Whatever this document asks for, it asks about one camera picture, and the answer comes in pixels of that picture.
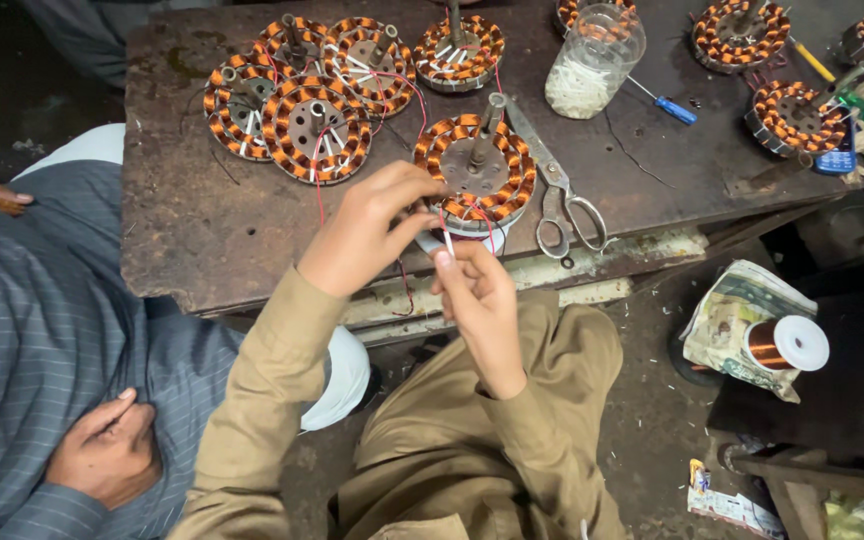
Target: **striped shirt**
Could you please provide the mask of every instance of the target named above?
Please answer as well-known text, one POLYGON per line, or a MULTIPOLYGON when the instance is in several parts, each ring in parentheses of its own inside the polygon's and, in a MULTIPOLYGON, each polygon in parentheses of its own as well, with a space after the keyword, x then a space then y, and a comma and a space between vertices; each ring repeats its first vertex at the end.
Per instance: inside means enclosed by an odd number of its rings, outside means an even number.
POLYGON ((119 174, 106 161, 51 165, 11 187, 35 196, 0 212, 0 538, 154 538, 178 521, 198 441, 222 401, 241 334, 142 300, 119 275, 119 174), (106 510, 42 483, 85 412, 126 387, 156 408, 162 479, 106 510))

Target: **metal shaft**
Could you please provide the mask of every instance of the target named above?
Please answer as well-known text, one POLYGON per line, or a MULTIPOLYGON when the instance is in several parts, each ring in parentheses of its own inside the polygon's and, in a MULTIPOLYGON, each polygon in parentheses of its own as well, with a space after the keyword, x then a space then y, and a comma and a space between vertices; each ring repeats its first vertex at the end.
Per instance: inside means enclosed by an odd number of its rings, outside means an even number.
POLYGON ((303 39, 299 34, 295 16, 292 13, 282 15, 282 26, 285 27, 285 44, 288 45, 286 52, 288 53, 289 64, 296 69, 305 66, 306 47, 303 46, 303 39))
POLYGON ((499 119, 504 111, 505 96, 498 92, 488 94, 488 105, 485 114, 479 120, 479 130, 475 135, 475 142, 472 143, 472 151, 468 155, 468 165, 465 167, 468 172, 478 174, 485 165, 486 152, 492 146, 499 119))
POLYGON ((319 102, 309 107, 312 113, 312 141, 316 141, 322 130, 326 129, 326 108, 319 102))
POLYGON ((749 0, 749 8, 735 22, 734 31, 738 36, 743 36, 749 32, 749 26, 752 25, 752 21, 756 20, 756 17, 759 16, 759 6, 761 4, 762 0, 749 0))
POLYGON ((863 75, 864 61, 861 61, 855 67, 849 69, 845 75, 830 82, 824 90, 809 100, 808 103, 793 108, 792 117, 796 120, 802 120, 808 115, 817 113, 822 105, 829 103, 830 100, 840 93, 846 92, 849 89, 849 86, 863 75))
POLYGON ((452 39, 452 46, 456 49, 467 45, 466 31, 462 29, 459 0, 448 0, 448 34, 452 39))
POLYGON ((372 49, 372 54, 368 56, 368 67, 372 69, 378 68, 382 64, 382 59, 389 52, 389 46, 392 45, 392 40, 399 36, 399 30, 393 25, 386 25, 385 30, 378 35, 378 43, 372 49))
POLYGON ((645 86, 639 84, 639 81, 638 81, 638 80, 635 80, 635 79, 633 79, 632 77, 627 77, 627 79, 629 79, 630 81, 632 81, 633 83, 635 83, 635 85, 636 85, 637 87, 639 87, 640 89, 642 89, 643 91, 645 91, 645 93, 647 93, 647 94, 649 94, 650 96, 652 96, 652 99, 659 99, 659 98, 656 97, 656 94, 650 92, 649 89, 646 88, 645 86))
POLYGON ((798 152, 790 155, 786 161, 752 177, 749 180, 749 187, 753 190, 767 190, 799 171, 810 168, 813 163, 814 160, 811 155, 805 152, 798 152))
POLYGON ((239 73, 235 71, 234 67, 227 65, 222 68, 221 73, 225 84, 233 92, 239 94, 251 109, 258 111, 262 108, 262 96, 258 95, 256 89, 251 87, 242 77, 239 77, 239 73))

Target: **dirty floor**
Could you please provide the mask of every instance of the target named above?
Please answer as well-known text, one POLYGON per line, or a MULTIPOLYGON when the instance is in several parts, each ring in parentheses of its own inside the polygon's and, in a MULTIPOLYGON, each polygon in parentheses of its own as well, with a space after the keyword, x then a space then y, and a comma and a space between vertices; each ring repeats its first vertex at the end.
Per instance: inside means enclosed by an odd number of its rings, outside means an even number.
MULTIPOLYGON (((13 0, 0 2, 0 182, 87 129, 123 119, 121 94, 81 78, 20 6, 13 0)), ((630 298, 628 314, 624 300, 606 310, 622 336, 625 362, 608 394, 599 462, 630 538, 756 538, 686 511, 687 491, 681 486, 688 481, 692 458, 711 467, 717 490, 736 493, 746 482, 715 464, 715 433, 706 435, 703 427, 715 391, 679 378, 666 353, 670 333, 687 323, 716 270, 733 258, 771 266, 762 244, 751 242, 666 282, 654 294, 644 291, 630 298)), ((326 501, 352 472, 355 443, 367 415, 402 382, 403 366, 412 363, 406 351, 416 344, 372 350, 372 361, 385 378, 384 395, 368 411, 297 439, 284 473, 296 538, 326 537, 326 501)))

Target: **rusty metal table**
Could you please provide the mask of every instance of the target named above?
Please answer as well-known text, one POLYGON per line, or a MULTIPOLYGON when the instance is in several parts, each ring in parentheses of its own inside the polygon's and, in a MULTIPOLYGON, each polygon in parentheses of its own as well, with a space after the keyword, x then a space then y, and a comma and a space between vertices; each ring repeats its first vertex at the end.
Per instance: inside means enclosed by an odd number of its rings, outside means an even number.
MULTIPOLYGON (((861 3, 836 9, 827 9, 818 0, 794 4, 792 32, 813 52, 825 53, 826 44, 837 43, 842 30, 864 15, 861 3)), ((756 215, 833 198, 850 189, 838 178, 802 172, 771 194, 729 195, 724 182, 751 178, 777 161, 753 140, 741 120, 751 96, 746 83, 738 76, 702 68, 690 55, 685 42, 689 12, 702 8, 698 0, 642 3, 638 12, 647 29, 648 48, 632 73, 653 92, 680 104, 698 100, 698 122, 691 127, 678 122, 630 84, 607 108, 615 135, 628 151, 676 189, 644 174, 621 152, 604 114, 575 121, 556 115, 546 104, 546 73, 562 44, 551 22, 550 0, 489 1, 466 10, 504 32, 502 90, 530 117, 569 171, 576 192, 605 216, 611 234, 630 236, 756 215)), ((444 18, 445 10, 422 0, 288 1, 160 13, 149 26, 133 32, 127 46, 122 275, 135 294, 171 294, 187 313, 259 306, 318 230, 315 186, 288 177, 274 164, 231 155, 213 140, 202 114, 201 88, 210 71, 230 55, 250 50, 259 32, 285 13, 326 25, 346 17, 377 18, 394 24, 411 46, 431 21, 444 18)), ((800 58, 791 52, 786 56, 789 65, 775 70, 774 76, 820 84, 800 58)), ((819 55, 832 68, 827 56, 819 55)), ((478 114, 495 90, 494 80, 457 96, 424 88, 429 124, 462 113, 478 114)), ((419 104, 414 100, 389 124, 411 141, 422 125, 419 104)), ((379 133, 355 177, 321 190, 325 212, 334 212, 345 190, 379 167, 411 159, 411 152, 389 132, 379 133)), ((541 200, 544 190, 537 179, 534 197, 541 200)), ((533 201, 511 228, 507 257, 539 252, 535 228, 540 206, 533 201)), ((409 272, 431 268, 416 246, 406 251, 403 261, 409 272)))

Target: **newspaper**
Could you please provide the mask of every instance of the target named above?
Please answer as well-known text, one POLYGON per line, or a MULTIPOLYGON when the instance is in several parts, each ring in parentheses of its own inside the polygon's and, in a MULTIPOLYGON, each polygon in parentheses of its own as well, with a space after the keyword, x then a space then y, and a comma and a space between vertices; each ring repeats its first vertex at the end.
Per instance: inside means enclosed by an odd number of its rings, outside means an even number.
POLYGON ((741 493, 726 495, 706 489, 703 493, 688 487, 688 511, 708 516, 771 540, 786 540, 786 528, 775 514, 752 502, 741 493))
POLYGON ((729 264, 702 297, 685 331, 686 360, 729 374, 774 392, 779 399, 800 403, 792 382, 797 369, 769 372, 745 350, 745 332, 754 323, 801 315, 814 320, 818 304, 762 266, 748 260, 729 264))

